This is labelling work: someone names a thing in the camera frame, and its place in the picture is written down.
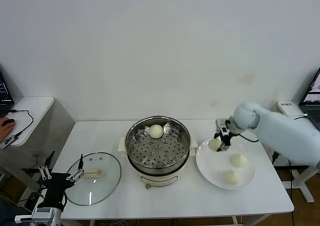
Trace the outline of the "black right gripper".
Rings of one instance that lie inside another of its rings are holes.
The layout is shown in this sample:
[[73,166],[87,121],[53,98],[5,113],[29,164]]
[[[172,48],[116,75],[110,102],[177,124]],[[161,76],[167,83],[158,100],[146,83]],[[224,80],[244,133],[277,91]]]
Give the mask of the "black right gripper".
[[220,138],[220,146],[218,152],[227,151],[231,146],[231,137],[237,135],[237,125],[234,119],[224,119],[223,136],[221,132],[215,132],[214,139]]

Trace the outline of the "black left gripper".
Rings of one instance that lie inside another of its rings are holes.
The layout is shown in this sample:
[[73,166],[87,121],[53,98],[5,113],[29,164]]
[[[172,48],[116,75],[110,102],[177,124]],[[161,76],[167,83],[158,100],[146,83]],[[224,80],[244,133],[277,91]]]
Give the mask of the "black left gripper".
[[55,152],[49,155],[45,160],[43,166],[39,166],[39,172],[43,180],[42,184],[46,187],[46,194],[43,202],[40,204],[41,208],[57,208],[64,209],[67,204],[66,190],[73,187],[75,182],[83,175],[83,154],[79,159],[77,170],[73,174],[68,173],[51,173],[49,166],[52,162]]

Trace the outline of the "bare person hand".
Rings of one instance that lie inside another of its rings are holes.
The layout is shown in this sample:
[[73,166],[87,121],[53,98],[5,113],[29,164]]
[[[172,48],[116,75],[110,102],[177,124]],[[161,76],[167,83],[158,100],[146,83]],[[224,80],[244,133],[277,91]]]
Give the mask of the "bare person hand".
[[8,117],[0,119],[0,142],[2,142],[15,128],[15,120]]

